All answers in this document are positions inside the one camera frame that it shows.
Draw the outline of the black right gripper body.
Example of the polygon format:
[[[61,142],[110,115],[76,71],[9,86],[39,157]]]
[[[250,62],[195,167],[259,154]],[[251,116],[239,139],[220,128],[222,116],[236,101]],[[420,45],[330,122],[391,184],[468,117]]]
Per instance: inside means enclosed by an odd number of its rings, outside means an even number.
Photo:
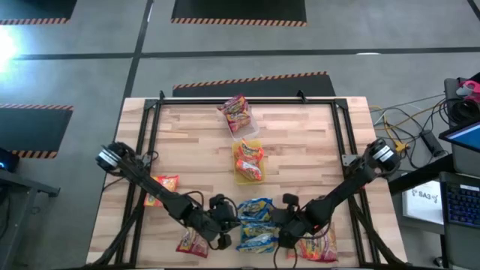
[[[287,208],[275,208],[271,212],[272,222],[280,228],[280,240],[298,240],[309,233],[312,223],[306,218],[303,211],[295,211],[292,205]]]

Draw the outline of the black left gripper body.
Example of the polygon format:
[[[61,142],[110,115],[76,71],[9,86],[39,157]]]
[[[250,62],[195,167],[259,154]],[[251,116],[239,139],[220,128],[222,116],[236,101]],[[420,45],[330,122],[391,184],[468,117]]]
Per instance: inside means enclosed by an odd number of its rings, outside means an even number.
[[[214,240],[221,233],[228,233],[240,225],[235,208],[229,202],[211,202],[209,204],[208,240]]]

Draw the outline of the clear plastic container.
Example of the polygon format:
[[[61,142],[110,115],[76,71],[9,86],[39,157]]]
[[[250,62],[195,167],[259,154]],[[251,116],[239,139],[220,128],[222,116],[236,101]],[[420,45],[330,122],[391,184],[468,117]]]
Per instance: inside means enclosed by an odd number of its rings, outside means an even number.
[[[252,106],[248,106],[247,113],[250,116],[250,124],[241,127],[237,131],[231,131],[227,123],[226,116],[219,110],[216,110],[217,118],[226,126],[227,133],[232,137],[234,141],[241,141],[242,139],[255,139],[260,132],[260,127],[257,124],[257,120],[255,119],[254,114],[252,113]]]

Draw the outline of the pink Maruchan ramen pack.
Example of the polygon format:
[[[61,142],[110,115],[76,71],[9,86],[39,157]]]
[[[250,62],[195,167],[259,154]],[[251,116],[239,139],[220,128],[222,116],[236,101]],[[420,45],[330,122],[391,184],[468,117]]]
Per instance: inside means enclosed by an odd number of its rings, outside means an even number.
[[[338,260],[338,249],[335,235],[335,224],[331,223],[328,232],[319,238],[319,258],[316,261],[322,263],[333,263]]]

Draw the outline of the yellow plastic container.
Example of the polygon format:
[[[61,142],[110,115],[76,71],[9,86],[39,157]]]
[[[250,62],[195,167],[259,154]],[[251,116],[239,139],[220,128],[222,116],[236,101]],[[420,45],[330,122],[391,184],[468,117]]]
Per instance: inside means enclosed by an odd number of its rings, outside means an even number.
[[[263,159],[259,163],[254,164],[255,166],[259,167],[260,170],[262,171],[262,180],[261,181],[250,181],[236,170],[236,161],[238,160],[238,158],[236,157],[236,154],[237,154],[238,147],[239,147],[241,141],[235,142],[235,143],[232,144],[233,175],[234,175],[235,183],[237,185],[259,185],[259,184],[264,182],[265,177],[266,177],[266,169],[265,169],[265,166],[264,166],[265,152],[264,152]],[[250,144],[253,147],[262,147],[263,148],[263,145],[262,145],[262,143],[260,142],[259,139],[250,139],[250,140],[247,140],[247,141],[249,141]]]

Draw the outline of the black hazard-striped floor mat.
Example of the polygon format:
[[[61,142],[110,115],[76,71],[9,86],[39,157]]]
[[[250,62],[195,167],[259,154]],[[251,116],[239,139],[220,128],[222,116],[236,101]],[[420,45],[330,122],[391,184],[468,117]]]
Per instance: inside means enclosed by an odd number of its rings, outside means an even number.
[[[0,103],[0,148],[20,158],[53,159],[73,112],[71,105]]]
[[[305,27],[305,0],[175,0],[174,24]]]
[[[0,0],[0,26],[67,23],[77,0]]]
[[[223,79],[174,85],[175,98],[213,98],[244,95],[246,97],[334,97],[330,76],[325,71],[260,76],[244,79]]]

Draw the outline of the black side desk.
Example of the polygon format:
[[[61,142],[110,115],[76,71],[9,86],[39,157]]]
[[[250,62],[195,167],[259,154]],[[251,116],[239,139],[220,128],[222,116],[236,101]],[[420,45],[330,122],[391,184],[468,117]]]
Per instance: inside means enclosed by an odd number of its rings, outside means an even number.
[[[446,183],[480,187],[480,153],[453,148],[439,160],[408,172],[388,183],[391,194],[408,191],[432,180],[440,185],[443,216],[443,262],[463,269],[480,270],[480,229],[449,223],[446,217]]]

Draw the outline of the white SA3 paper sign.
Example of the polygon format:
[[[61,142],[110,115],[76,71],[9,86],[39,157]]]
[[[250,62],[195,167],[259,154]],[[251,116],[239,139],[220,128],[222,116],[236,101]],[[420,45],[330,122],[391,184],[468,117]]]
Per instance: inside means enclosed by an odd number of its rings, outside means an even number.
[[[420,184],[402,193],[403,216],[443,225],[443,207],[438,181]]]

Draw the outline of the black power strip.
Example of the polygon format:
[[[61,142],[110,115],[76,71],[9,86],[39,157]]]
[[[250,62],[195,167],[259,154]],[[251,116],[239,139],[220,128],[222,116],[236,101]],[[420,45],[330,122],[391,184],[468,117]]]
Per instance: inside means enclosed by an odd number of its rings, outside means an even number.
[[[431,130],[423,130],[419,135],[429,152],[435,158],[438,158],[446,153]]]

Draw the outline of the black backlit keyboard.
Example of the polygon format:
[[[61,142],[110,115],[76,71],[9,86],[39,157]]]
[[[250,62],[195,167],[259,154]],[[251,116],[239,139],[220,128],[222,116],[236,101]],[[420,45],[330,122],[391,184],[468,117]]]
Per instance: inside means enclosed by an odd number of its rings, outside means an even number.
[[[480,229],[480,187],[446,183],[444,188],[448,222]]]

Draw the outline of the laptop with blue screen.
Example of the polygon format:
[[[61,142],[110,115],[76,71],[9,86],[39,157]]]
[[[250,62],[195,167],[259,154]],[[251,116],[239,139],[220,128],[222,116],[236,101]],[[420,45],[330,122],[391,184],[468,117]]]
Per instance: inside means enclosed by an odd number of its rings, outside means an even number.
[[[439,138],[456,146],[480,153],[480,120],[452,127],[440,133]]]

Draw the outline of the black side table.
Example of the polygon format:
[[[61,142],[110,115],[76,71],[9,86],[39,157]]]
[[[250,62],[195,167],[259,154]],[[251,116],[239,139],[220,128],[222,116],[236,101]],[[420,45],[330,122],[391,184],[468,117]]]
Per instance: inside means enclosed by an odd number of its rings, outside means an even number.
[[[0,170],[0,270],[13,264],[38,193],[57,197],[59,192],[59,187]]]

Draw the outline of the pink plastic object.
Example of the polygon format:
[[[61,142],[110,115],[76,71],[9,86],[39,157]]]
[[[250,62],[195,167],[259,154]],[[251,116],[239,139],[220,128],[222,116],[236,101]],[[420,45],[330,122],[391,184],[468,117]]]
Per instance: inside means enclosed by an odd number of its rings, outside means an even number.
[[[474,80],[462,82],[460,87],[456,90],[456,95],[480,104],[480,82]]]

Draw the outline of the black device with blue light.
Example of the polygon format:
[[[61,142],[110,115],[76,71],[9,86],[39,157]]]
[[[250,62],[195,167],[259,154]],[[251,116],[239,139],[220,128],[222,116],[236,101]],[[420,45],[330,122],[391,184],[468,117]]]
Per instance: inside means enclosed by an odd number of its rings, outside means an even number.
[[[19,165],[20,158],[11,152],[0,148],[0,170],[15,173]]]

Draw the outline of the black metal table frame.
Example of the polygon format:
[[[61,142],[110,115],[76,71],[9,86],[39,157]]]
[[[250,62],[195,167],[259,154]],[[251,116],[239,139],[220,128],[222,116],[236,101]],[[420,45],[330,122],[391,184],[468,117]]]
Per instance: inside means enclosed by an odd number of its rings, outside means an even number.
[[[249,104],[265,149],[262,184],[234,179],[233,138],[218,111],[219,97],[128,98],[121,109],[115,140],[141,155],[155,151],[153,175],[178,176],[178,191],[208,201],[223,194],[237,203],[270,197],[282,206],[286,193],[301,203],[327,194],[342,181],[342,155],[360,154],[374,141],[364,97],[252,97]],[[241,253],[235,246],[211,249],[207,258],[177,251],[185,229],[158,207],[144,210],[128,233],[114,266],[162,270],[212,268],[298,269],[314,267],[277,255]]]

